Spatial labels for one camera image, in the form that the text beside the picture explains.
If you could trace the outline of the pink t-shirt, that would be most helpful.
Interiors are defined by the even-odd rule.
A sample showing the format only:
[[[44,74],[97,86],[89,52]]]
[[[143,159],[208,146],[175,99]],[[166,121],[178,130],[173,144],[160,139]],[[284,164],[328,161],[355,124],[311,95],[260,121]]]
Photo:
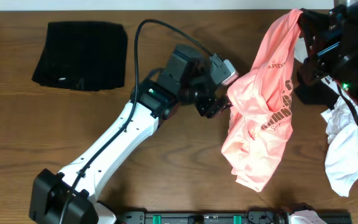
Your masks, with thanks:
[[[250,71],[227,90],[232,104],[223,156],[236,182],[261,192],[291,137],[292,73],[302,11],[293,9],[268,29]]]

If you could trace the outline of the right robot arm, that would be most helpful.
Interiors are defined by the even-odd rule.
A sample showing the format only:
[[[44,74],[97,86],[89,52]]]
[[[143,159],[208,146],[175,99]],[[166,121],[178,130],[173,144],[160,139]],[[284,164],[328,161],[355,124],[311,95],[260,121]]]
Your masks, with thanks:
[[[297,97],[306,105],[334,106],[334,92],[322,80],[331,77],[358,126],[358,1],[346,1],[321,14],[303,9],[298,18],[307,58],[297,72]]]

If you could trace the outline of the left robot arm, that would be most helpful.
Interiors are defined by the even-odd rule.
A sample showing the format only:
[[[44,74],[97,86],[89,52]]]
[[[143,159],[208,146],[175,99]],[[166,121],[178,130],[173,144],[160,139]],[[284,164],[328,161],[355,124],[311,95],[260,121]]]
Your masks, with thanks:
[[[132,91],[117,120],[80,157],[57,174],[44,169],[34,180],[29,217],[36,223],[115,223],[116,215],[99,202],[113,173],[133,150],[175,114],[194,104],[212,118],[228,106],[216,90],[238,77],[228,59],[205,59],[199,51],[177,45],[167,65],[153,69]]]

